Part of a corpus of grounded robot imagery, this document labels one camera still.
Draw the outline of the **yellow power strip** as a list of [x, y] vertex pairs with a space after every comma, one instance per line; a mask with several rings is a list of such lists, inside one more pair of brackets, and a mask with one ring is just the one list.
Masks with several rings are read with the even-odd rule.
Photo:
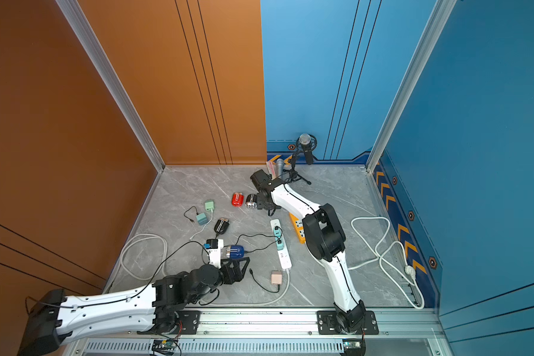
[[299, 242], [301, 244], [305, 244], [306, 243], [306, 236], [305, 236], [305, 231], [304, 231], [302, 220], [297, 218], [293, 214], [289, 214], [289, 217], [290, 217], [290, 219], [292, 221], [292, 224], [293, 224], [293, 227], [295, 229], [295, 233], [298, 236]]

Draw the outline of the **green USB charger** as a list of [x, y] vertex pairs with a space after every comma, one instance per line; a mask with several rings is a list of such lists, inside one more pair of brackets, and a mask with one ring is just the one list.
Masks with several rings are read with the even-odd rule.
[[213, 212], [213, 210], [215, 210], [214, 201], [213, 200], [205, 201], [205, 209], [206, 211]]

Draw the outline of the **white power strip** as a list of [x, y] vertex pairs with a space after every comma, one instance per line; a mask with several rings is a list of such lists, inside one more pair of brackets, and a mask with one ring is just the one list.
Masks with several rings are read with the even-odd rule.
[[290, 270], [292, 268], [292, 261], [289, 256], [289, 251], [279, 219], [271, 220], [270, 225], [272, 233], [274, 234], [274, 241], [276, 242], [277, 247], [277, 256], [279, 257], [281, 268], [283, 270]]

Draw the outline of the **red electric shaver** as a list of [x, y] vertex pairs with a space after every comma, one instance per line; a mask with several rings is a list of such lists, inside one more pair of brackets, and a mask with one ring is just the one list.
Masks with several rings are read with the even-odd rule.
[[245, 203], [246, 196], [241, 192], [235, 192], [232, 195], [231, 204], [235, 207], [241, 207]]

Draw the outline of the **teal USB charger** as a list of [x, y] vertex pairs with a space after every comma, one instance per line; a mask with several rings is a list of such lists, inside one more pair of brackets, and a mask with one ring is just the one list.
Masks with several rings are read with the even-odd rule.
[[199, 225], [206, 225], [206, 224], [209, 223], [209, 218], [208, 218], [208, 216], [206, 215], [206, 213], [204, 213], [204, 212], [203, 212], [203, 213], [199, 213], [199, 214], [196, 216], [196, 218], [197, 218], [197, 223], [198, 223]]

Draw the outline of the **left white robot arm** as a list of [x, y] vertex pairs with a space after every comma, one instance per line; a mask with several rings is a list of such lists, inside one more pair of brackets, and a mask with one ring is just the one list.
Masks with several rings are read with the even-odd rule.
[[19, 355], [47, 355], [65, 344], [97, 335], [136, 332], [158, 335], [196, 332], [203, 297], [220, 286], [243, 280], [249, 258], [224, 259], [182, 271], [143, 287], [95, 296], [68, 296], [62, 289], [48, 292], [28, 310]]

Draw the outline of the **black electric shaver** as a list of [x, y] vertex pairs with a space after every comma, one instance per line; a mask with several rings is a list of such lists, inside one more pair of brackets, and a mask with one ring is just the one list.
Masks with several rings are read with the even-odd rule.
[[258, 207], [258, 196], [256, 194], [249, 194], [245, 201], [246, 208], [256, 209]]
[[226, 231], [228, 230], [229, 225], [230, 225], [229, 219], [223, 218], [223, 217], [219, 218], [214, 225], [214, 232], [216, 236], [225, 234]]

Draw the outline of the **blue electric shaver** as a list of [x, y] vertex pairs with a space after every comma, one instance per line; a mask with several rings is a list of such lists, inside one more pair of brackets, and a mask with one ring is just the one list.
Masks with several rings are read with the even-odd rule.
[[244, 258], [245, 249], [240, 245], [228, 245], [222, 248], [222, 259], [238, 260]]

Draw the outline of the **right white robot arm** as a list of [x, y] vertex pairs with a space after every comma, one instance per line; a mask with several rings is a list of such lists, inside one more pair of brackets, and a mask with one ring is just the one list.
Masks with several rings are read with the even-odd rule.
[[366, 307], [355, 290], [346, 258], [346, 235], [335, 209], [301, 196], [280, 178], [273, 178], [263, 170], [251, 176], [258, 190], [258, 208], [272, 212], [284, 209], [301, 219], [306, 247], [320, 261], [334, 295], [337, 324], [341, 332], [358, 334], [363, 330]]

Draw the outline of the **pink USB charger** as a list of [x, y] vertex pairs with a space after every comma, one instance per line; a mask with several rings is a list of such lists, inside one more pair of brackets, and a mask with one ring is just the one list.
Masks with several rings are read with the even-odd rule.
[[270, 280], [272, 285], [280, 286], [283, 283], [282, 271], [273, 271]]

